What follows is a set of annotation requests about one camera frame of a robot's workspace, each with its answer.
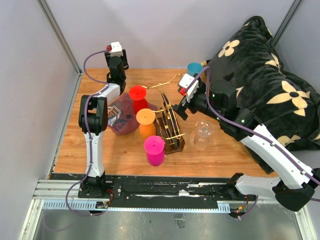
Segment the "blue wine glass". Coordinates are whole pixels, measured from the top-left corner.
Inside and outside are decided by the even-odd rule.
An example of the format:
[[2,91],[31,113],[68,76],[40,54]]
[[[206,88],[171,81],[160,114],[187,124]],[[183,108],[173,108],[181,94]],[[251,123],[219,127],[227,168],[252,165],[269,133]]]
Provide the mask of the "blue wine glass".
[[187,65],[187,74],[194,76],[199,74],[203,69],[203,66],[198,62],[191,62]]

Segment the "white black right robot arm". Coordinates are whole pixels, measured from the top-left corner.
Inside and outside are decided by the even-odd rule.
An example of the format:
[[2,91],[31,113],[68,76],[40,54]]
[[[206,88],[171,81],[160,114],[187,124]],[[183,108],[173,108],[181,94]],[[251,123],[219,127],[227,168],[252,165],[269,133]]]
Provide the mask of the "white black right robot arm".
[[294,212],[312,199],[320,184],[320,170],[298,160],[250,110],[238,107],[237,90],[228,81],[205,84],[201,80],[182,79],[178,92],[183,98],[173,110],[183,120],[188,117],[187,109],[212,117],[226,134],[255,152],[278,175],[253,177],[235,173],[225,186],[230,199],[238,200],[243,195],[267,197]]

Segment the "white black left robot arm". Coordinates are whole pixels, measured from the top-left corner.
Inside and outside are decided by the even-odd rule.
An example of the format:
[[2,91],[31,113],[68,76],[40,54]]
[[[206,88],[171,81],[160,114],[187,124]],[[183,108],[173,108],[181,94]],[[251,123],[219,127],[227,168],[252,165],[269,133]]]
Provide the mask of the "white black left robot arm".
[[97,80],[87,75],[91,80],[104,84],[99,91],[91,95],[83,95],[80,101],[78,125],[81,128],[86,143],[86,174],[80,182],[78,197],[103,198],[107,193],[105,167],[103,164],[103,137],[108,126],[108,102],[118,98],[126,88],[126,73],[129,68],[125,49],[107,49],[90,54],[83,63],[86,73],[87,61],[98,54],[104,54],[109,69],[106,81]]

